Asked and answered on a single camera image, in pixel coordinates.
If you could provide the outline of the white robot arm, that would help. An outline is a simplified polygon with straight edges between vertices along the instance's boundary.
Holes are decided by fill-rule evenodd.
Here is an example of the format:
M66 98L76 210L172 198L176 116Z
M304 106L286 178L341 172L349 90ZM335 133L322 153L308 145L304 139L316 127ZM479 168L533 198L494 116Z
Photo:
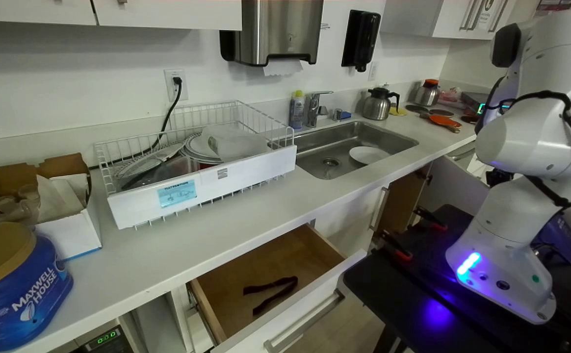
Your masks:
M553 317L553 280L533 237L571 206L571 8L500 27L504 70L477 131L477 159L510 174L492 186L445 263L457 282L539 325Z

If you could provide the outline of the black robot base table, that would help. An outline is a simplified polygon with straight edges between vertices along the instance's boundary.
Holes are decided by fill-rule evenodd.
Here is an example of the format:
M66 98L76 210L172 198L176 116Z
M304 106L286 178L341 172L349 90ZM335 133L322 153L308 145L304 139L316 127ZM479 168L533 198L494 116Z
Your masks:
M447 267L443 253L469 221L455 206L437 208L398 239L410 259L382 245L343 272L345 286L416 353L571 353L571 261L561 233L537 235L557 312L532 325L463 288Z

